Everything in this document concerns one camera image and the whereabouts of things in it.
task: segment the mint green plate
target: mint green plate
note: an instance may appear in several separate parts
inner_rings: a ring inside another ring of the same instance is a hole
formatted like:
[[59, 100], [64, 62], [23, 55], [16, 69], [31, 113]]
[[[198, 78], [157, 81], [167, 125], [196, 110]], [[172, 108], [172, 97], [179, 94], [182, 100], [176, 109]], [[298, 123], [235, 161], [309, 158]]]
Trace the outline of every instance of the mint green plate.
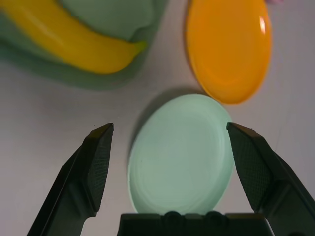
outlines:
[[[150, 45], [154, 40], [155, 33], [158, 30], [167, 2], [168, 0], [153, 0], [153, 19], [146, 17], [147, 21], [143, 23], [143, 27], [138, 29], [130, 40], [131, 42], [146, 41], [148, 43], [148, 48], [137, 56], [128, 67], [117, 73], [99, 75], [60, 63], [58, 58], [55, 58], [41, 48], [38, 48], [18, 29], [15, 29], [14, 24], [12, 24], [12, 22], [10, 22], [1, 12], [0, 59], [7, 60], [25, 70], [45, 78], [66, 83], [70, 86], [94, 90], [119, 88], [134, 78], [145, 61]], [[91, 23], [92, 22], [97, 22], [97, 18], [91, 19]], [[121, 36], [127, 37], [128, 34], [130, 34], [130, 32], [125, 35], [121, 34]]]
[[204, 95], [166, 103], [145, 123], [133, 144], [128, 187], [139, 213], [205, 214], [231, 178], [234, 159], [227, 111]]

